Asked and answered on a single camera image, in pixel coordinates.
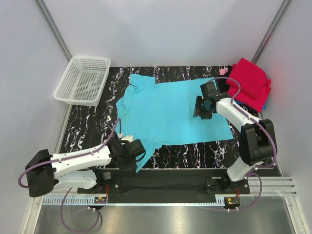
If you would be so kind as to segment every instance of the turquoise cloth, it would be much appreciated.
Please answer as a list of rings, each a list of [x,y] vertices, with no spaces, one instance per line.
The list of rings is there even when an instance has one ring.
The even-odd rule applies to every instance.
[[[131,85],[117,102],[117,110],[123,135],[140,139],[146,150],[137,172],[162,145],[233,139],[225,117],[193,118],[196,97],[202,95],[200,86],[209,79],[156,84],[154,77],[131,74]]]

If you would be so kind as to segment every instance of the folded red fabric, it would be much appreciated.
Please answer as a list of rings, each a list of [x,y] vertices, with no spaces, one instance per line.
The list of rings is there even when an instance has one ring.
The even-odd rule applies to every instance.
[[[271,90],[271,80],[267,79],[265,72],[242,58],[237,65],[233,65],[230,78],[237,80],[241,86],[241,91],[235,100],[261,112]],[[233,96],[238,91],[238,87],[231,80],[227,80],[227,84],[230,85],[228,94]]]

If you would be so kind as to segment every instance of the folded cloth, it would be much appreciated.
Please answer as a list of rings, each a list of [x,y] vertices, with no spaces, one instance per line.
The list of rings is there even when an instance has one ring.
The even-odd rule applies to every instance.
[[[235,100],[261,112],[271,90],[271,80],[267,79],[265,72],[242,58],[237,65],[233,65],[230,78],[238,81],[241,86]],[[233,96],[238,91],[238,86],[231,80],[227,80],[227,84],[230,85],[228,94]]]
[[[154,77],[131,74],[131,85],[117,102],[117,110],[123,135],[140,139],[146,150],[144,159],[137,162],[137,171],[162,145],[233,139],[223,116],[193,118],[196,97],[201,96],[200,85],[209,79],[155,84]]]

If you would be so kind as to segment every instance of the perforated basket bottom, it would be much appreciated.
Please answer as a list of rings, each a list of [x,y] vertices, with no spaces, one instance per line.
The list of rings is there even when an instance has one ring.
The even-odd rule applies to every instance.
[[[74,100],[92,101],[96,99],[105,74],[83,72],[72,96]]]

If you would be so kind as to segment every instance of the red towel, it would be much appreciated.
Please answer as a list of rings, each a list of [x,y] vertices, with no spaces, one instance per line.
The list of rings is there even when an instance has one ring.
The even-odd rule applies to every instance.
[[[241,91],[235,100],[261,112],[271,90],[271,80],[267,79],[265,72],[242,58],[237,65],[233,65],[230,78],[237,80],[241,86]],[[230,85],[228,94],[233,96],[238,87],[231,80],[227,80],[227,84]]]

